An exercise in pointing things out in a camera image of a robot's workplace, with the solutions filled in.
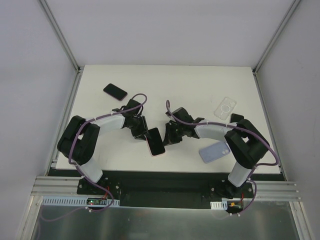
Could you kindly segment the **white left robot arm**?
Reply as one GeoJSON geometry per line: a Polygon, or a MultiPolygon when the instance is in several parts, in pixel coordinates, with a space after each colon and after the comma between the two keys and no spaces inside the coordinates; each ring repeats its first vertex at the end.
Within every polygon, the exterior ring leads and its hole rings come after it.
{"type": "Polygon", "coordinates": [[[127,105],[115,108],[96,118],[86,119],[75,115],[69,121],[60,137],[57,150],[68,158],[70,165],[89,179],[88,188],[99,195],[105,191],[106,183],[102,180],[103,171],[96,160],[94,152],[99,136],[114,130],[128,128],[137,140],[146,140],[148,127],[142,115],[144,104],[130,99],[127,105]]]}

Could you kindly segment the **lavender phone case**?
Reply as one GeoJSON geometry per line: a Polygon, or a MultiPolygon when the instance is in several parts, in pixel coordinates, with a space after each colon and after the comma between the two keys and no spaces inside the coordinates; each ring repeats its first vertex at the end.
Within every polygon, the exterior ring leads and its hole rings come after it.
{"type": "Polygon", "coordinates": [[[223,141],[219,141],[198,151],[205,164],[218,160],[228,155],[230,152],[229,146],[223,141]]]}

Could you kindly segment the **black phone white edge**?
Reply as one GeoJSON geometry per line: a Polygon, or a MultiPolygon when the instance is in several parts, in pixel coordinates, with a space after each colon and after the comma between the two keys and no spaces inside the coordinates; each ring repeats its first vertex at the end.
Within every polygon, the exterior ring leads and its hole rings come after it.
{"type": "Polygon", "coordinates": [[[232,113],[230,116],[230,123],[238,123],[239,121],[243,120],[244,116],[236,113],[232,113]]]}

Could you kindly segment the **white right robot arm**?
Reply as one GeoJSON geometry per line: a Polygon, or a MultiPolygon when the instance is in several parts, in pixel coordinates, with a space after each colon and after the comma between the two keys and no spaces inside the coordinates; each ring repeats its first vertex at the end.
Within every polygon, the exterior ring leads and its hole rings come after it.
{"type": "Polygon", "coordinates": [[[183,107],[165,113],[169,122],[165,124],[163,145],[180,143],[184,136],[195,139],[212,139],[228,145],[235,158],[235,165],[228,175],[225,192],[230,197],[237,197],[243,191],[254,166],[262,159],[270,144],[247,119],[225,125],[213,123],[204,118],[193,119],[183,107]]]}

